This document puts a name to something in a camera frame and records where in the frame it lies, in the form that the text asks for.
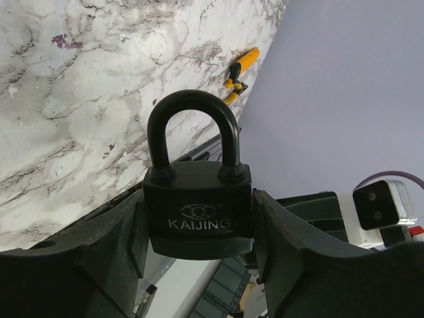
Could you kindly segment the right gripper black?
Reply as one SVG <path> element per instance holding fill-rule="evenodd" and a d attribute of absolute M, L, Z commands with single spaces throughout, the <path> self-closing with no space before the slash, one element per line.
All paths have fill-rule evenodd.
<path fill-rule="evenodd" d="M 361 248 L 372 250 L 389 248 L 402 242 L 423 242 L 421 227 L 396 226 L 364 230 L 349 193 L 324 191 L 281 198 L 277 202 L 319 230 Z"/>

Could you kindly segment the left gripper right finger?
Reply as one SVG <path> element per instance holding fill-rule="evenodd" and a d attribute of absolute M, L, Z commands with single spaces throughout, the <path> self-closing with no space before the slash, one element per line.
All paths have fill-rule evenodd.
<path fill-rule="evenodd" d="M 271 317 L 422 317 L 423 243 L 374 252 L 252 194 L 254 249 Z"/>

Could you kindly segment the black padlock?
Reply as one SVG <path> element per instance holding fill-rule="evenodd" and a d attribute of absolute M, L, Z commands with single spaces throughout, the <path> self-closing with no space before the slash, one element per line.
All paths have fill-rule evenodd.
<path fill-rule="evenodd" d="M 221 161 L 171 163 L 168 121 L 181 111 L 209 115 L 221 135 Z M 142 188 L 154 252 L 184 260 L 232 258 L 252 250 L 252 177 L 240 161 L 239 128 L 218 97 L 187 89 L 163 98 L 147 126 L 151 167 Z"/>

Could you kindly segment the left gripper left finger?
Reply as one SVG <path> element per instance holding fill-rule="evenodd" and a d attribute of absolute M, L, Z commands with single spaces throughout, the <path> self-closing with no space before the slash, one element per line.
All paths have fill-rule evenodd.
<path fill-rule="evenodd" d="M 148 250 L 143 192 L 30 249 L 1 253 L 2 317 L 133 317 Z"/>

